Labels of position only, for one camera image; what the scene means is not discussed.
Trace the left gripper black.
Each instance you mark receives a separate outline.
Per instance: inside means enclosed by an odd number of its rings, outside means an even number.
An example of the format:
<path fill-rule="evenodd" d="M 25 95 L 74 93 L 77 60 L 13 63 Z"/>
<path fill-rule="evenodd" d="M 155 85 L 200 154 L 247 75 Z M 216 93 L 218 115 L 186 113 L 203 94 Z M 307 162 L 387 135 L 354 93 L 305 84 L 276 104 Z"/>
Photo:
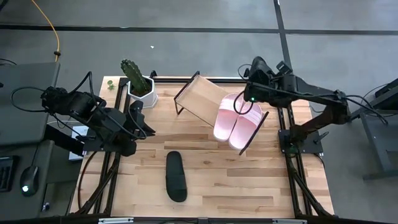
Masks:
<path fill-rule="evenodd" d="M 142 114 L 143 102 L 136 100 L 130 104 L 128 115 L 134 124 L 132 133 L 136 139 L 145 139 L 146 134 L 155 134 L 155 130 L 145 123 L 145 116 Z"/>

